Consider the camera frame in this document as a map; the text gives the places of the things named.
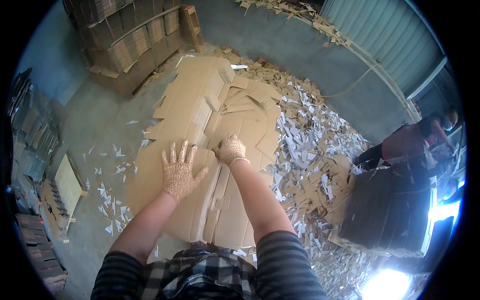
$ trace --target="patterned work glove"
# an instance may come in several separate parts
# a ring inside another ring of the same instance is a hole
[[[243,159],[250,163],[250,161],[245,158],[245,150],[245,146],[234,134],[224,139],[220,148],[215,147],[213,149],[218,159],[228,167],[231,167],[237,159]]]
[[[181,146],[180,154],[177,160],[175,153],[175,143],[170,145],[170,162],[167,160],[167,154],[162,152],[163,162],[163,190],[172,195],[177,203],[190,195],[193,189],[202,181],[208,173],[208,168],[203,167],[197,176],[193,178],[192,167],[197,146],[193,145],[185,162],[188,141],[185,140]]]

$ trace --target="worker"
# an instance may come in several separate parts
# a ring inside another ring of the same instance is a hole
[[[426,141],[429,146],[434,144],[436,138],[445,142],[450,152],[455,148],[448,140],[445,130],[450,131],[458,122],[458,112],[454,107],[445,110],[442,115],[435,114],[421,119],[418,123],[399,128],[389,135],[379,145],[368,149],[353,160],[358,166],[365,162],[364,169],[376,168],[383,159],[385,165],[404,160],[407,155],[415,156],[423,153]]]
[[[326,295],[292,223],[269,186],[245,158],[235,136],[214,152],[230,168],[253,227],[258,268],[222,251],[185,250],[173,259],[147,265],[162,228],[183,198],[206,176],[193,177],[197,147],[188,156],[184,141],[178,158],[162,153],[163,191],[128,224],[103,260],[92,299],[321,299]]]

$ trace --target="striped sleeve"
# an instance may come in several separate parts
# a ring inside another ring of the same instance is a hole
[[[256,289],[264,300],[327,300],[299,238],[289,231],[271,232],[257,243]]]
[[[110,252],[98,271],[91,299],[138,299],[141,276],[138,260],[123,252]]]

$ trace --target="bright light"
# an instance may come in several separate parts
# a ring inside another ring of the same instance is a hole
[[[428,218],[430,218],[433,222],[436,222],[439,220],[445,220],[446,218],[453,216],[455,223],[459,209],[460,201],[447,205],[437,206],[428,212]]]
[[[382,270],[370,279],[361,290],[365,300],[399,300],[408,290],[410,276],[390,270]]]

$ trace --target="blue wall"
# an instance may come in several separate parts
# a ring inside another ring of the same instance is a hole
[[[87,78],[74,29],[61,1],[57,1],[38,25],[17,66],[17,73],[32,67],[30,76],[50,99],[67,104]]]
[[[195,6],[205,42],[228,45],[241,55],[259,56],[286,67],[299,78],[317,83],[322,95],[341,93],[352,86],[368,67],[343,46],[323,47],[325,34],[286,14],[265,8],[245,8],[232,0],[183,0]],[[410,119],[386,84],[370,71],[348,92],[328,98],[326,104],[374,144]]]

